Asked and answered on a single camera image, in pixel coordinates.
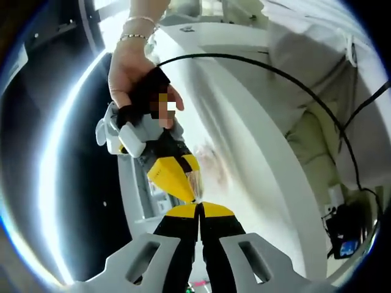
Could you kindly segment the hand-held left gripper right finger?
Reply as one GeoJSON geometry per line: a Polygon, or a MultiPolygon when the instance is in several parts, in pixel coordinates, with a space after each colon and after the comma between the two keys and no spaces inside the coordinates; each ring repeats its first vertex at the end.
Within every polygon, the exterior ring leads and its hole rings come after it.
{"type": "Polygon", "coordinates": [[[203,259],[213,292],[335,292],[294,271],[291,259],[255,233],[246,233],[228,208],[199,204],[203,259]]]}

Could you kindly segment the person's right hand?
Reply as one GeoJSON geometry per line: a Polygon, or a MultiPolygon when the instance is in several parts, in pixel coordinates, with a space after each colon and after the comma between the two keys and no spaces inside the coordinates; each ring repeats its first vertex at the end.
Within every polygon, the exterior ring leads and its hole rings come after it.
{"type": "MultiPolygon", "coordinates": [[[[112,54],[108,86],[111,98],[119,109],[131,105],[128,94],[133,90],[133,86],[155,67],[155,64],[146,58],[144,48],[144,39],[130,38],[119,41],[112,54]]],[[[184,110],[180,94],[171,85],[168,86],[167,95],[170,102],[175,101],[177,110],[184,110]]],[[[174,115],[175,111],[167,110],[167,103],[159,104],[160,126],[171,128],[174,125],[174,115]]]]}

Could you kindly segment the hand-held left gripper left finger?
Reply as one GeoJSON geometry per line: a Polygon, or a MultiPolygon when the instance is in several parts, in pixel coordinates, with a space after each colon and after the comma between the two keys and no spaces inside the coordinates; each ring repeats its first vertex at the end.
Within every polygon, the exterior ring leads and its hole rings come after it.
{"type": "Polygon", "coordinates": [[[198,237],[196,204],[172,208],[153,233],[145,233],[109,256],[95,277],[72,292],[185,292],[198,237]]]}

